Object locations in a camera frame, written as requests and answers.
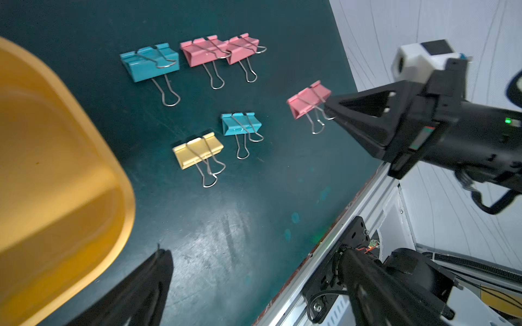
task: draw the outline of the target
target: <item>yellow tray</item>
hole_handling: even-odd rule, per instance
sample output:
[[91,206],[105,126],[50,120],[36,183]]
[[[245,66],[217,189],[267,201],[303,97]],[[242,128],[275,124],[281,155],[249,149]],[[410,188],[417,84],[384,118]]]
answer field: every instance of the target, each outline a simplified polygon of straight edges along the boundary
[[134,214],[127,176],[73,95],[0,38],[0,324],[35,325],[94,281]]

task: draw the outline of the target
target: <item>black mounting bracket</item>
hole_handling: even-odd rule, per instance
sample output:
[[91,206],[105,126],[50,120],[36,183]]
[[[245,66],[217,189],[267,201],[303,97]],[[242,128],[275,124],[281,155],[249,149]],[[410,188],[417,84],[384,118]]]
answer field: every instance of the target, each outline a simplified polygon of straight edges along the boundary
[[[346,248],[357,248],[361,245],[367,246],[369,241],[370,236],[367,234],[366,225],[362,217],[356,216],[301,290],[305,302],[308,304],[310,298],[320,291],[342,290],[343,287],[338,284],[339,279],[336,275],[336,267],[342,251]],[[317,323],[322,323],[336,299],[337,295],[335,294],[325,295],[311,303],[318,307],[318,309],[312,310],[311,317],[313,320]]]

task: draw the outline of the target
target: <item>cable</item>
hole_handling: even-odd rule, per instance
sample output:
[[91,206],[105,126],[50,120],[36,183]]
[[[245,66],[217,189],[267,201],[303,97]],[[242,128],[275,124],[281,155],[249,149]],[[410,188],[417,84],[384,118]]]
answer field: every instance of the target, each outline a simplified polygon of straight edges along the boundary
[[471,179],[463,168],[455,170],[455,177],[462,185],[462,188],[471,192],[473,202],[487,214],[497,215],[508,207],[518,195],[522,195],[522,192],[511,189],[491,205],[491,207],[487,207],[482,203],[482,193],[475,188],[473,179]]
[[[491,293],[491,292],[489,292],[489,291],[486,291],[486,290],[484,290],[484,289],[483,289],[480,285],[478,285],[478,284],[475,284],[475,283],[473,283],[473,282],[467,281],[466,279],[464,279],[463,277],[460,277],[460,276],[457,276],[457,278],[458,278],[459,280],[463,281],[463,282],[468,283],[468,284],[471,285],[471,286],[476,287],[477,289],[479,289],[479,290],[481,290],[481,291],[484,291],[484,292],[488,293],[489,295],[492,295],[492,296],[494,296],[494,297],[496,297],[496,298],[498,298],[498,299],[500,299],[500,300],[502,300],[502,301],[505,301],[505,302],[509,303],[510,305],[512,305],[512,306],[514,306],[514,307],[516,307],[516,308],[518,308],[518,309],[522,309],[522,306],[516,305],[516,304],[514,304],[513,302],[504,299],[503,297],[499,297],[499,296],[497,296],[496,294],[493,294],[493,293]],[[514,299],[512,296],[507,295],[507,294],[505,294],[505,293],[502,293],[502,294],[504,294],[506,297],[508,297],[508,298],[510,298],[510,299],[512,299],[512,300],[514,300],[514,301],[516,301],[516,302],[518,302],[518,303],[520,304],[520,302],[519,302],[517,299]]]
[[320,318],[317,318],[319,315],[316,316],[315,318],[312,318],[312,315],[310,314],[310,311],[312,309],[312,307],[311,307],[312,303],[314,303],[314,301],[316,301],[318,298],[325,296],[325,295],[329,295],[329,294],[348,295],[348,291],[326,290],[326,291],[318,292],[318,293],[314,294],[313,296],[311,296],[310,301],[308,301],[308,304],[306,305],[306,315],[308,316],[308,319],[312,323],[316,324],[320,319]]
[[522,303],[521,303],[520,301],[518,301],[516,298],[512,297],[511,295],[509,295],[509,294],[507,294],[507,293],[504,293],[504,292],[502,292],[502,291],[499,291],[499,290],[497,290],[496,288],[485,287],[485,286],[483,287],[483,286],[481,286],[480,284],[476,284],[476,283],[470,282],[470,281],[464,279],[463,277],[460,277],[460,276],[457,276],[457,275],[456,275],[456,277],[457,277],[458,279],[460,279],[460,280],[466,282],[466,283],[469,283],[469,284],[475,286],[475,287],[478,286],[478,287],[480,287],[480,289],[486,288],[486,289],[488,289],[488,290],[495,291],[495,292],[497,292],[497,293],[501,293],[501,294],[505,295],[506,297],[510,298],[511,300],[517,302],[519,305],[522,306]]
[[453,273],[456,273],[456,274],[462,274],[462,275],[465,275],[465,276],[467,276],[467,277],[471,277],[472,279],[479,280],[479,281],[482,281],[482,282],[484,282],[484,283],[493,284],[493,285],[495,285],[495,286],[498,286],[498,287],[504,288],[504,289],[509,290],[509,291],[511,291],[511,292],[515,292],[515,293],[518,293],[518,294],[522,294],[522,291],[519,291],[519,290],[517,290],[517,289],[509,288],[509,287],[504,286],[504,285],[495,284],[495,283],[492,283],[492,282],[490,282],[490,281],[488,281],[488,280],[481,279],[480,277],[473,276],[473,275],[470,275],[470,274],[467,274],[467,273],[465,273],[465,272],[461,272],[461,271],[458,271],[458,270],[454,270],[454,269],[449,268],[449,267],[444,267],[444,268],[447,269],[447,270],[452,271]]

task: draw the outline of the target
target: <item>dark green table surface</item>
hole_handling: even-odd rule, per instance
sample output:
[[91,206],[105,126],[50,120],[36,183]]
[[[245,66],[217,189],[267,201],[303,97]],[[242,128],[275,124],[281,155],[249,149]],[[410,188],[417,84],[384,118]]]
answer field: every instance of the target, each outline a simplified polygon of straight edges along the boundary
[[[245,32],[268,47],[251,59],[258,81],[247,83],[238,64],[220,60],[226,85],[213,90],[204,69],[180,55],[181,69],[169,74],[182,97],[174,108],[161,104],[151,81],[133,83],[118,56]],[[286,104],[317,79],[333,94],[356,91],[328,0],[8,1],[0,35],[61,77],[136,195],[136,221],[119,257],[42,325],[83,311],[157,243],[174,259],[163,325],[249,325],[378,166],[337,124],[312,135],[306,117],[294,120]],[[249,142],[251,156],[240,161],[219,116],[249,111],[265,140]],[[224,145],[217,158],[227,169],[204,189],[195,167],[180,169],[172,146],[208,130]]]

